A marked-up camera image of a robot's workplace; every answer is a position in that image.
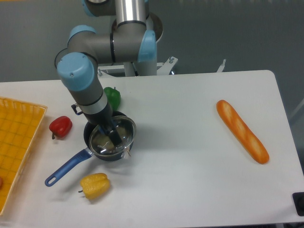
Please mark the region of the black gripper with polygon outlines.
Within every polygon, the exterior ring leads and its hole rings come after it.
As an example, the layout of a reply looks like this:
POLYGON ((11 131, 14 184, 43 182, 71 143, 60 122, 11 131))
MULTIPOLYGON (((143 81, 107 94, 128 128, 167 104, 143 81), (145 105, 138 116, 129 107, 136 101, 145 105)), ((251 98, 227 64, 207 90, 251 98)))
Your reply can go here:
POLYGON ((84 114, 89 123, 98 125, 104 134, 110 138, 115 147, 121 145, 122 139, 112 121, 113 111, 108 102, 103 109, 98 108, 98 112, 95 114, 84 112, 84 108, 86 108, 86 106, 80 106, 79 104, 72 104, 71 108, 76 115, 84 114))

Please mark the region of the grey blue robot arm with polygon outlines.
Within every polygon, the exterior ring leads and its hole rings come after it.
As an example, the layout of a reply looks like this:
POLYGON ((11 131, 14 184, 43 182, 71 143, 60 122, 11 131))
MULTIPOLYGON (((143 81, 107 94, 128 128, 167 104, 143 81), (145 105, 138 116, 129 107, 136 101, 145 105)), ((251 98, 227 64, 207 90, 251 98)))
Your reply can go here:
POLYGON ((149 25, 146 0, 85 0, 86 13, 93 17, 115 15, 117 28, 97 34, 90 26, 74 27, 67 54, 57 64, 57 73, 91 124, 102 128, 114 145, 121 143, 112 122, 112 109, 97 77, 100 64, 135 63, 142 76, 157 73, 156 35, 149 25))

